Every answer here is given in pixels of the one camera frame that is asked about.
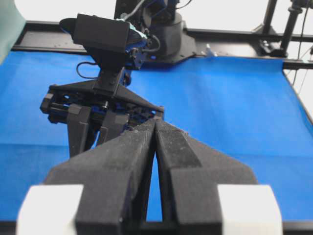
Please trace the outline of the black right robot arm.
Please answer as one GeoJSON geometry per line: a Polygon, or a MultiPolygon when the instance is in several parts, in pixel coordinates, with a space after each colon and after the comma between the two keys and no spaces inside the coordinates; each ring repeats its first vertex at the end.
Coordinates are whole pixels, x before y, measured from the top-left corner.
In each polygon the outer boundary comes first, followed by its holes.
{"type": "Polygon", "coordinates": [[[132,71],[145,62],[173,65],[196,54],[175,0],[119,0],[113,19],[78,14],[59,26],[100,69],[82,82],[50,86],[40,106],[51,123],[67,125],[71,157],[162,118],[163,107],[128,89],[132,71]]]}

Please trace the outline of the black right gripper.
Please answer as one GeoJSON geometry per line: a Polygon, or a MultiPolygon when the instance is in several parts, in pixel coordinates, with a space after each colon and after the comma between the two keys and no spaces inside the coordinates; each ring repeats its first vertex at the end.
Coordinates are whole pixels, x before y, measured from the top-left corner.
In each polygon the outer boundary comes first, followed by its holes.
{"type": "Polygon", "coordinates": [[[132,70],[101,69],[98,76],[81,82],[51,85],[40,110],[51,123],[66,124],[70,157],[118,137],[151,119],[164,119],[164,107],[157,106],[128,86],[132,70]]]}

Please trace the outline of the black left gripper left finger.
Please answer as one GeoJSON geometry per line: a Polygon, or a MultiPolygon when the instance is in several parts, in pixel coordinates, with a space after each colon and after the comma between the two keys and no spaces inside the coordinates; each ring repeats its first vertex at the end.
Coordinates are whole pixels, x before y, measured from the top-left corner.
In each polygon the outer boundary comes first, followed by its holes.
{"type": "Polygon", "coordinates": [[[82,184],[75,217],[80,235],[123,235],[146,217],[155,120],[53,167],[46,185],[82,184]]]}

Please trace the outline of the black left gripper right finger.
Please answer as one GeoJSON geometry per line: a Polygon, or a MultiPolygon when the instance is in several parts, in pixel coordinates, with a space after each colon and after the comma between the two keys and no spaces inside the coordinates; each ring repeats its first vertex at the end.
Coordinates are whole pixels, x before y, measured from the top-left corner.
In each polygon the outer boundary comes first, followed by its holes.
{"type": "Polygon", "coordinates": [[[222,234],[217,185],[256,185],[251,168],[162,120],[155,135],[163,220],[178,235],[222,234]]]}

